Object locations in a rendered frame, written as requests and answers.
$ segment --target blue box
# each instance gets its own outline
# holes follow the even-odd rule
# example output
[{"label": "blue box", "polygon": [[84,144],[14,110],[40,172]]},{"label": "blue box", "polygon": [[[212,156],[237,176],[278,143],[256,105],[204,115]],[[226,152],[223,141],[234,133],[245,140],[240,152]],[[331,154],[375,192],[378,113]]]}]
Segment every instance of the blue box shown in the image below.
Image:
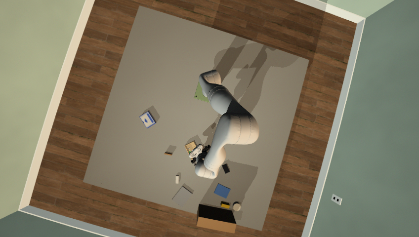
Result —
[{"label": "blue box", "polygon": [[156,122],[154,121],[154,119],[151,117],[150,112],[145,112],[145,114],[140,116],[141,121],[143,121],[144,125],[146,128],[149,128],[151,126],[153,126],[154,124],[156,124]]},{"label": "blue box", "polygon": [[217,187],[215,188],[214,193],[223,198],[227,198],[228,194],[230,193],[230,189],[226,186],[218,184]]}]

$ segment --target brown wood plank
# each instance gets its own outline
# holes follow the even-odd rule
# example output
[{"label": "brown wood plank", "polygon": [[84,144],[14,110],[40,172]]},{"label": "brown wood plank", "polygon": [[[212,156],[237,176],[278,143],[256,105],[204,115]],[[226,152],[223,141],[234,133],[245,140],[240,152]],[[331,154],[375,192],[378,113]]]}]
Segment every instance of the brown wood plank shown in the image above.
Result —
[{"label": "brown wood plank", "polygon": [[[196,214],[83,182],[140,6],[309,60],[262,231],[196,227]],[[294,0],[96,0],[41,162],[31,205],[140,237],[301,236],[356,24]]]}]

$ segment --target gray mat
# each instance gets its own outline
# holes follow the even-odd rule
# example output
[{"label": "gray mat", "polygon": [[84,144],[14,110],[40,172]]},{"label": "gray mat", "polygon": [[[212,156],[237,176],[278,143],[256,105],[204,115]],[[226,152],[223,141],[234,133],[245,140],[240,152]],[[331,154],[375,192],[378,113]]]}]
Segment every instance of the gray mat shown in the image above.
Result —
[{"label": "gray mat", "polygon": [[[262,230],[307,66],[306,59],[140,7],[84,181],[191,213],[200,203],[238,201],[237,224]],[[212,69],[260,128],[255,143],[225,146],[231,171],[214,180],[195,174],[184,148],[193,140],[211,144],[221,117],[194,98],[199,74]],[[148,129],[139,118],[145,111],[156,120]],[[213,193],[218,183],[231,189],[228,198]],[[181,186],[193,193],[183,206],[172,200]]]}]

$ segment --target white robotic arm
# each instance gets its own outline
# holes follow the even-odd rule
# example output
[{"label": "white robotic arm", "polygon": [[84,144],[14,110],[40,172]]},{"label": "white robotic arm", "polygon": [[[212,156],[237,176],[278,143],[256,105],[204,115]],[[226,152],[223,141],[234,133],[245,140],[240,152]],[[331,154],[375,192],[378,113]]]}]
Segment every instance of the white robotic arm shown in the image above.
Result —
[{"label": "white robotic arm", "polygon": [[224,146],[254,143],[259,138],[259,126],[256,119],[221,85],[221,77],[216,70],[202,73],[199,83],[202,94],[222,116],[215,129],[211,148],[204,160],[198,160],[195,173],[200,177],[215,179],[225,161]]}]

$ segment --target outlet socket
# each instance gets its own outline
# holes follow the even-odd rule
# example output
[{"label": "outlet socket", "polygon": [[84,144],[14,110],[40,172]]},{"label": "outlet socket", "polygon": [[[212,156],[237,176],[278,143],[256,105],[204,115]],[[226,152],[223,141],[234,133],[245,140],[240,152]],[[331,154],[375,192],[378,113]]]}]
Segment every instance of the outlet socket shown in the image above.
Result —
[{"label": "outlet socket", "polygon": [[334,194],[332,194],[332,201],[334,201],[335,203],[337,203],[339,206],[342,203],[342,199]]}]

